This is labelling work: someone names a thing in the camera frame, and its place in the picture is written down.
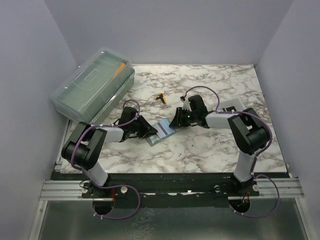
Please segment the white plastic card tray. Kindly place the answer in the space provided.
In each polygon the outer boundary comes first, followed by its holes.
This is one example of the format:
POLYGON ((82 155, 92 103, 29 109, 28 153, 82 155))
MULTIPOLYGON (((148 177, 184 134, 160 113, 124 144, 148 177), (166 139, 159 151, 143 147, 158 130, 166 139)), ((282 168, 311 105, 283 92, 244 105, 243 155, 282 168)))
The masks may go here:
POLYGON ((243 101, 240 97, 235 97, 231 99, 222 100, 219 104, 219 112, 241 112, 246 109, 243 101))

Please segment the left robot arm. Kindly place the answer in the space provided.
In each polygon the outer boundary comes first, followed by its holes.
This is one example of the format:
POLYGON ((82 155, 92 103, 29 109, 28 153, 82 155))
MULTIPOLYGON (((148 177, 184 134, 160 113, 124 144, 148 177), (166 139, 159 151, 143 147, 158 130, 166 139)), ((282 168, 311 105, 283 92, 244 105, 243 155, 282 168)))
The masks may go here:
POLYGON ((122 143, 130 138, 146 139, 158 131, 134 107, 125 106, 116 125, 79 122, 62 147, 61 157, 91 181, 101 198, 111 191, 110 176, 98 162, 104 143, 122 143))

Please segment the green card holder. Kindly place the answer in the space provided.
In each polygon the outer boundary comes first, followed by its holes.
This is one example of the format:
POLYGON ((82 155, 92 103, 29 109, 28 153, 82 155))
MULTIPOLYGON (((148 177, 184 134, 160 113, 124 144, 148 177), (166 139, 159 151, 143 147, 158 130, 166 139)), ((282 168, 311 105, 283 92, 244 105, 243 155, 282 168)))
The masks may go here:
POLYGON ((147 142, 151 147, 166 140, 167 138, 171 137, 177 132, 169 125, 170 123, 168 118, 162 119, 159 122, 152 125, 152 127, 157 130, 157 133, 146 138, 147 142))

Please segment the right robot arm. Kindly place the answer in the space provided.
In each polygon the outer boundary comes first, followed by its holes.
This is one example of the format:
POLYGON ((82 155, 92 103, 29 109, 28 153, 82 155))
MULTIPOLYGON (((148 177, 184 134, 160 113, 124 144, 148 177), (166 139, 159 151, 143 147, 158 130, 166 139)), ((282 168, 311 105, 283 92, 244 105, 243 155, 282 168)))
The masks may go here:
POLYGON ((253 179, 258 155, 272 142, 272 131, 253 108, 246 108, 240 97, 224 100, 217 110, 209 111, 200 95, 183 97, 183 106, 177 107, 170 128, 199 126, 205 129, 230 129, 239 148, 230 191, 241 196, 253 179))

